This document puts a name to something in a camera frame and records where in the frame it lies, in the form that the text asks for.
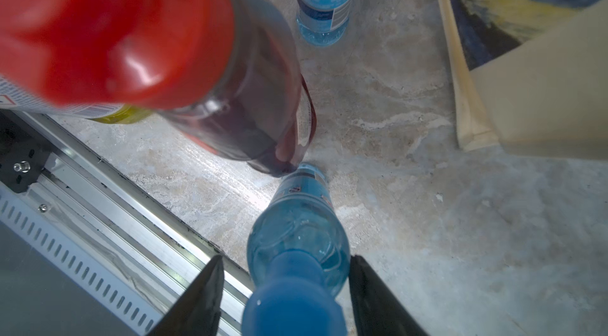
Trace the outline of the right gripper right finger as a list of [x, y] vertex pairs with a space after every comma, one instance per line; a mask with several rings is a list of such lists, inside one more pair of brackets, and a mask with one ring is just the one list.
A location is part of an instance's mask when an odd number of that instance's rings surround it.
[[428, 335], [364, 257], [351, 257], [348, 280], [358, 335]]

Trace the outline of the cream shopping bag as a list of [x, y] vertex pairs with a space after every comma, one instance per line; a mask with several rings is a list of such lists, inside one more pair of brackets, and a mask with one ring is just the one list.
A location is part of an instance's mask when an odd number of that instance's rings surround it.
[[607, 0], [438, 0], [459, 147], [607, 157]]

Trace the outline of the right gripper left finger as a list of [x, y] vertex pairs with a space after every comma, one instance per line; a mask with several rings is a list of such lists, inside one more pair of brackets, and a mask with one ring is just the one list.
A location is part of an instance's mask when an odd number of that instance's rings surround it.
[[217, 335], [223, 285], [223, 257], [215, 255], [148, 335]]

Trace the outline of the dark red Fairy bottle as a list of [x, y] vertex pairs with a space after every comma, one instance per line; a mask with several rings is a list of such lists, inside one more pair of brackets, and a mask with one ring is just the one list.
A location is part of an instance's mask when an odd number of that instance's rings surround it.
[[315, 115], [268, 0], [1, 0], [1, 74], [56, 106], [127, 104], [209, 152], [295, 171]]

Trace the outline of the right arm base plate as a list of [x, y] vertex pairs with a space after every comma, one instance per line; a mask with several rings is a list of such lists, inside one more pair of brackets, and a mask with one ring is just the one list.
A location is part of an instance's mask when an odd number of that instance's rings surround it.
[[1, 182], [25, 193], [38, 181], [52, 145], [16, 114], [1, 111]]

